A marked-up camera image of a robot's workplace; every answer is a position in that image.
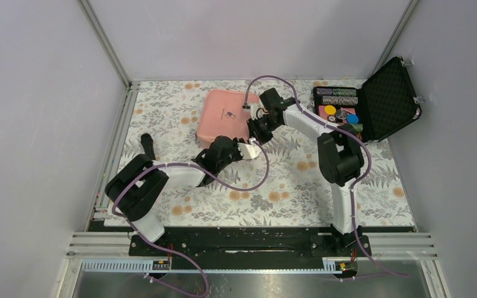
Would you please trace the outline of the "pink medicine kit case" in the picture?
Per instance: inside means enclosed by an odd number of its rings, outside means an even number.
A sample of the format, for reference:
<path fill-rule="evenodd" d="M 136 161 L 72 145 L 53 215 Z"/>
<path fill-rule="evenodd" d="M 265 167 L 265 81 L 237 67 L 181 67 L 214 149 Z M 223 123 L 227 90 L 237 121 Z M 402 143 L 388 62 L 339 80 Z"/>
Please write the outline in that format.
<path fill-rule="evenodd" d="M 208 92 L 196 130 L 201 148 L 209 148 L 219 136 L 245 140 L 250 137 L 247 120 L 251 115 L 243 108 L 244 99 L 245 93 L 239 91 L 213 89 Z"/>

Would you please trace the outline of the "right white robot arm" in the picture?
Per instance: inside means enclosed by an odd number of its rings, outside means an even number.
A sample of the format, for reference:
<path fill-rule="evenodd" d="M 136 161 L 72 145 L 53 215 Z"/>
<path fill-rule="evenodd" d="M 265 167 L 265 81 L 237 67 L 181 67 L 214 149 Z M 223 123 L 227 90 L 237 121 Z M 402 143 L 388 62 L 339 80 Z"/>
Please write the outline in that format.
<path fill-rule="evenodd" d="M 351 234 L 356 228 L 355 185 L 365 164 L 361 141 L 349 125 L 338 126 L 313 114 L 290 97 L 283 99 L 271 88 L 260 95 L 259 103 L 245 102 L 250 112 L 247 121 L 250 136 L 266 143 L 282 125 L 297 130 L 317 143 L 320 172 L 330 184 L 334 207 L 333 226 L 339 232 L 331 239 L 336 254 L 348 255 L 356 247 Z"/>

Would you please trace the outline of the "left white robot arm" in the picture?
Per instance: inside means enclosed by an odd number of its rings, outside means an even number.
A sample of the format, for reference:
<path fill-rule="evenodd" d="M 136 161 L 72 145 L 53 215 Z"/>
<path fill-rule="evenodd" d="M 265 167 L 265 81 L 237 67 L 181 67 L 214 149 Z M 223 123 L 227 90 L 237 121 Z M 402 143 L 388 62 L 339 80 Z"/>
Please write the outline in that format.
<path fill-rule="evenodd" d="M 144 239 L 144 247 L 153 255 L 164 253 L 168 239 L 165 228 L 151 213 L 160 194 L 176 187 L 204 187 L 216 180 L 218 174 L 243 156 L 239 145 L 242 138 L 217 137 L 207 149 L 203 149 L 190 166 L 158 167 L 139 178 L 127 192 L 124 189 L 141 173 L 160 166 L 153 146 L 153 138 L 145 133 L 140 137 L 144 153 L 133 158 L 107 184 L 105 193 L 112 202 L 118 202 L 116 209 L 124 216 Z"/>

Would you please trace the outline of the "floral table mat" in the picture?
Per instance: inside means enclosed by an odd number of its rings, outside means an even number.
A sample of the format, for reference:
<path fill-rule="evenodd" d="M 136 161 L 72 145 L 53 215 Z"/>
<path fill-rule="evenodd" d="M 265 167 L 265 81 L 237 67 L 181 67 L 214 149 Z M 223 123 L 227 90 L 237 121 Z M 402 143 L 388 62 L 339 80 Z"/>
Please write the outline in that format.
<path fill-rule="evenodd" d="M 143 149 L 140 136 L 149 133 L 159 161 L 187 162 L 201 146 L 196 130 L 204 99 L 213 89 L 249 90 L 260 94 L 275 88 L 283 97 L 296 94 L 312 107 L 315 86 L 359 87 L 359 80 L 262 79 L 226 81 L 147 81 L 130 113 L 128 132 L 120 154 L 124 167 Z M 268 157 L 234 163 L 219 183 L 206 187 L 179 187 L 163 191 L 151 213 L 166 226 L 323 226 L 332 221 L 334 208 L 329 185 L 319 171 L 315 143 L 296 130 L 281 127 L 264 146 Z M 387 141 L 368 145 L 372 167 L 357 186 L 357 219 L 368 227 L 415 224 Z"/>

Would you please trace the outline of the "black thermometer orange tip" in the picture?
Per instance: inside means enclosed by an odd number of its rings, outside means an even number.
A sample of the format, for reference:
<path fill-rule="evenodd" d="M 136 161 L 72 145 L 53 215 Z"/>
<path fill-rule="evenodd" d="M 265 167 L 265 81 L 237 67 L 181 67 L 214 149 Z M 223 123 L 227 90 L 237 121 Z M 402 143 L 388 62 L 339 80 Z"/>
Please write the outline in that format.
<path fill-rule="evenodd" d="M 154 141 L 149 133 L 144 133 L 140 136 L 140 144 L 144 150 L 144 153 L 151 159 L 156 160 Z"/>

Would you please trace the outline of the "black poker chip case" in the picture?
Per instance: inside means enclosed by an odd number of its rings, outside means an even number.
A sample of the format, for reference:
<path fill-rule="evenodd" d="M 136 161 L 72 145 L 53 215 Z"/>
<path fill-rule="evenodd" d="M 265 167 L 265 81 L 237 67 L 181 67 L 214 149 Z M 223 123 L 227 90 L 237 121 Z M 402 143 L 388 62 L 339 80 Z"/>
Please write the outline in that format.
<path fill-rule="evenodd" d="M 336 124 L 351 124 L 365 143 L 380 142 L 419 119 L 422 109 L 407 66 L 395 56 L 360 88 L 316 86 L 314 112 Z"/>

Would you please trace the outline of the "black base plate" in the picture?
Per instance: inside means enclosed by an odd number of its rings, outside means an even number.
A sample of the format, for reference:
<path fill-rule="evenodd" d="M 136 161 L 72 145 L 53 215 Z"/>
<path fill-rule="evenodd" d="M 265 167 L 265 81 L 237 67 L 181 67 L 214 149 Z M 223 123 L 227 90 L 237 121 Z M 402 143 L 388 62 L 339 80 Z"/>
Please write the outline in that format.
<path fill-rule="evenodd" d="M 330 227 L 167 227 L 155 244 L 208 271 L 324 269 L 323 260 L 372 254 L 366 235 L 342 236 Z"/>

